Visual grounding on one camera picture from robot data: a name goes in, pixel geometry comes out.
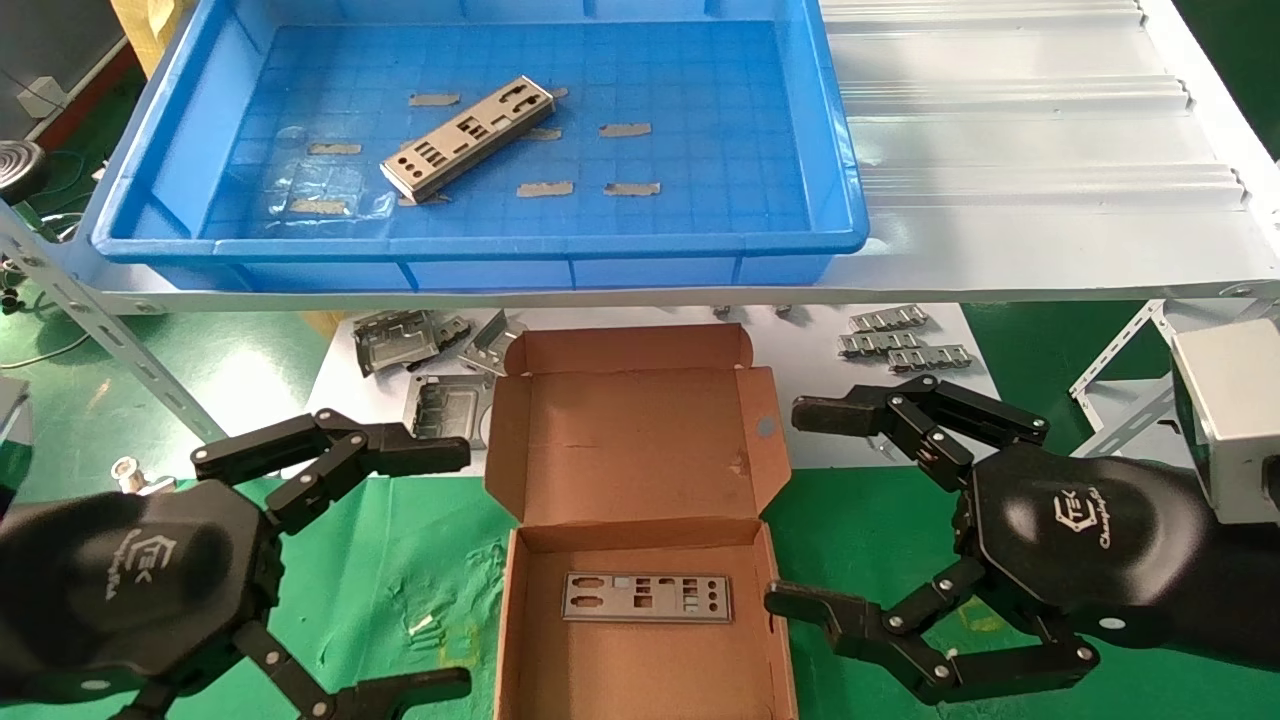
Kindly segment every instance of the cardboard box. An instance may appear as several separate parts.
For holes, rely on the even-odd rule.
[[[526,332],[494,395],[485,488],[507,556],[498,720],[794,720],[760,511],[791,477],[773,373],[740,325]],[[561,618],[570,571],[728,575],[733,621]]]

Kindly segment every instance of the metal part pile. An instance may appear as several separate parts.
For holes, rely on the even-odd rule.
[[[888,357],[893,373],[968,368],[973,356],[963,345],[928,346],[911,328],[920,328],[929,315],[919,305],[876,310],[849,319],[851,334],[838,338],[837,355],[845,360]]]

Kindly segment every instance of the black cable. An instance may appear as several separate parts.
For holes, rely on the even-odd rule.
[[[54,108],[58,108],[59,110],[65,110],[67,109],[67,105],[63,105],[61,102],[54,102],[52,100],[50,100],[50,99],[45,97],[44,95],[36,92],[35,90],[31,88],[29,85],[27,85],[27,83],[22,82],[20,79],[13,77],[12,74],[9,74],[9,70],[6,70],[4,68],[0,68],[0,76],[4,76],[6,78],[9,78],[9,81],[13,82],[14,85],[17,85],[18,87],[26,90],[27,92],[35,95],[36,97],[44,100],[45,102],[49,102]]]

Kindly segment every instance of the cardboard box flap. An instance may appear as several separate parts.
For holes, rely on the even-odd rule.
[[[751,340],[733,323],[534,331],[511,343],[506,365],[508,375],[750,368]]]
[[[497,382],[485,488],[525,525],[758,518],[791,477],[773,374],[749,366],[739,325],[517,343]]]

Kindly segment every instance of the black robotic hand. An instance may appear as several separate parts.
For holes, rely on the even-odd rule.
[[[1078,633],[1280,671],[1280,528],[1222,525],[1193,471],[1041,445],[1048,424],[922,375],[800,397],[796,429],[884,434],[947,492],[960,559],[892,607],[787,582],[774,615],[822,625],[832,650],[887,669],[922,702],[1070,688],[1098,664]],[[948,430],[998,448],[974,462]],[[922,635],[978,596],[1041,644],[947,656]]]
[[[266,498],[233,486],[314,461]],[[0,521],[0,703],[73,703],[140,691],[114,720],[159,720],[251,659],[311,720],[394,720],[466,696],[454,667],[326,693],[266,630],[279,603],[280,536],[305,529],[371,473],[461,470],[462,438],[416,439],[398,423],[332,410],[192,454],[186,492],[104,493],[13,506]]]

